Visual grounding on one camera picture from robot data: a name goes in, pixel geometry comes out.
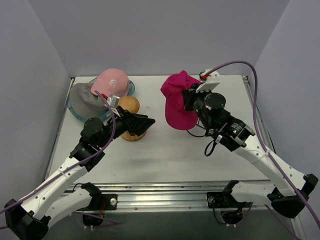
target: wooden ball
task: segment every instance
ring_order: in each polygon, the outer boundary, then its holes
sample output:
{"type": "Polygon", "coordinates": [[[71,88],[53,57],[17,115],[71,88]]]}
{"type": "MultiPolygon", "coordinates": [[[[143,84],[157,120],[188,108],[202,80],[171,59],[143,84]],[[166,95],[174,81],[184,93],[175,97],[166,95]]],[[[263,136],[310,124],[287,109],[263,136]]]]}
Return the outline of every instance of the wooden ball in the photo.
{"type": "Polygon", "coordinates": [[[140,103],[134,96],[122,96],[118,105],[132,114],[136,114],[140,109],[140,103]]]}

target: robotic arm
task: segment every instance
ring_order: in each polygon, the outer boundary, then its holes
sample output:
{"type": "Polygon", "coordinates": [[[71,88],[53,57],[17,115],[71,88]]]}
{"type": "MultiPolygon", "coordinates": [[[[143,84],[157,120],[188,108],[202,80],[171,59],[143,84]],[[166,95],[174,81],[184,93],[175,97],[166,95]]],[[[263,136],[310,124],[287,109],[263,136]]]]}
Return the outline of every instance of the robotic arm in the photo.
{"type": "MultiPolygon", "coordinates": [[[[111,99],[111,103],[114,105],[112,110],[116,114],[116,129],[113,139],[116,139],[126,131],[132,135],[140,136],[155,123],[154,119],[148,118],[146,115],[132,114],[127,110],[123,110],[120,106],[117,106],[118,102],[116,100],[112,101],[111,99]]],[[[96,208],[101,206],[102,193],[98,187],[90,182],[83,184],[78,190],[65,197],[60,199],[59,197],[77,179],[90,172],[105,154],[102,151],[85,164],[77,165],[70,170],[68,168],[96,154],[100,148],[106,145],[111,136],[111,119],[106,125],[99,118],[87,120],[81,131],[79,143],[74,150],[58,170],[37,189],[49,184],[38,191],[36,195],[5,211],[6,224],[19,239],[41,240],[53,224],[74,211],[86,207],[96,208]],[[53,180],[54,177],[61,173],[60,177],[53,180]]],[[[5,207],[15,203],[16,201],[12,199],[5,207]]]]}
{"type": "Polygon", "coordinates": [[[318,178],[313,174],[305,175],[297,171],[266,146],[265,152],[255,132],[224,109],[225,97],[212,92],[220,82],[219,74],[213,72],[205,75],[207,71],[200,73],[202,84],[194,83],[189,90],[182,91],[184,109],[195,111],[206,130],[205,136],[213,138],[211,152],[217,144],[221,144],[248,160],[271,181],[271,184],[249,184],[232,180],[223,190],[222,201],[230,204],[248,202],[271,205],[281,215],[295,218],[305,205],[276,168],[269,154],[306,200],[314,190],[318,178]]]}

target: gray floor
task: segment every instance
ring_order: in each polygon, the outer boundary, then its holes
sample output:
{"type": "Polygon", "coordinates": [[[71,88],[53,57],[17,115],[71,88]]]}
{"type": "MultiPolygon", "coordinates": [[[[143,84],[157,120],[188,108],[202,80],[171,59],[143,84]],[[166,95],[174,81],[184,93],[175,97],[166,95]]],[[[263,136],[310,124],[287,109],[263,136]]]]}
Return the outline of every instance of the gray floor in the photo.
{"type": "Polygon", "coordinates": [[[113,213],[121,224],[84,230],[81,216],[54,225],[44,240],[293,240],[267,210],[253,210],[236,228],[216,223],[212,212],[113,213]]]}

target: gray baseball cap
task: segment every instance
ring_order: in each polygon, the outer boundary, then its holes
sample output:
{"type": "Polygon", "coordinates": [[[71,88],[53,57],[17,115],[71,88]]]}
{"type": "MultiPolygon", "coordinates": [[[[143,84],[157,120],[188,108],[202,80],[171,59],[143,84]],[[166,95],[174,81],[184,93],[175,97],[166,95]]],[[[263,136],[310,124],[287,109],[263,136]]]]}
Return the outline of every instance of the gray baseball cap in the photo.
{"type": "Polygon", "coordinates": [[[90,118],[100,118],[108,111],[103,100],[91,93],[92,85],[93,83],[77,83],[70,89],[68,107],[82,122],[90,118]]]}

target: wooden base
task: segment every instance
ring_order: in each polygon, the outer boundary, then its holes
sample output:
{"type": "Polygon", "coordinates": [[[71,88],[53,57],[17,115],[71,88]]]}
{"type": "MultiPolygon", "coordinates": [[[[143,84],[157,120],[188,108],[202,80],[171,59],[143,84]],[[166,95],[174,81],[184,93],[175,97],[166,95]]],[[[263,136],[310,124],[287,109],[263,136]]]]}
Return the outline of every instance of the wooden base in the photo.
{"type": "Polygon", "coordinates": [[[121,135],[121,137],[129,142],[135,142],[135,141],[139,141],[140,139],[142,139],[145,135],[146,135],[147,131],[145,131],[142,135],[140,136],[131,136],[127,131],[121,135]]]}

